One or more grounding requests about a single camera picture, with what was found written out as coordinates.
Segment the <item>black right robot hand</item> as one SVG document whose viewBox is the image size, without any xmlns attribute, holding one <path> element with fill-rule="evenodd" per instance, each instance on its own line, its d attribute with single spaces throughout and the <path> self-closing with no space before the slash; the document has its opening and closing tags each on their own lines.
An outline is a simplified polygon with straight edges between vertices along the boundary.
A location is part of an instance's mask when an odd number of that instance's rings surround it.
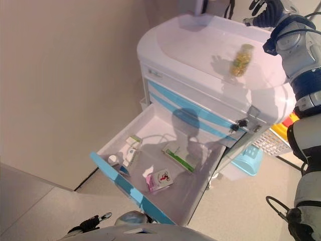
<svg viewBox="0 0 321 241">
<path fill-rule="evenodd" d="M 245 18 L 243 24 L 247 27 L 259 28 L 276 27 L 282 17 L 284 6 L 281 1 L 252 1 L 249 10 L 252 11 L 251 18 Z"/>
</svg>

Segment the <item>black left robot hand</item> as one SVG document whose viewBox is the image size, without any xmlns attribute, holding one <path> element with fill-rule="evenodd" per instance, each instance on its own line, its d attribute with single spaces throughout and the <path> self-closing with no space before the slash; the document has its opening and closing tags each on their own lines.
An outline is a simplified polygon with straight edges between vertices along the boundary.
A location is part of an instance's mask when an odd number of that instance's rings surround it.
<svg viewBox="0 0 321 241">
<path fill-rule="evenodd" d="M 99 215 L 95 215 L 85 221 L 83 221 L 82 223 L 80 223 L 78 225 L 78 228 L 82 231 L 82 232 L 88 232 L 88 231 L 92 231 L 92 230 L 95 230 L 98 228 L 98 225 L 109 219 L 110 217 L 112 216 L 112 212 L 108 212 L 108 213 L 105 213 L 101 216 Z"/>
</svg>

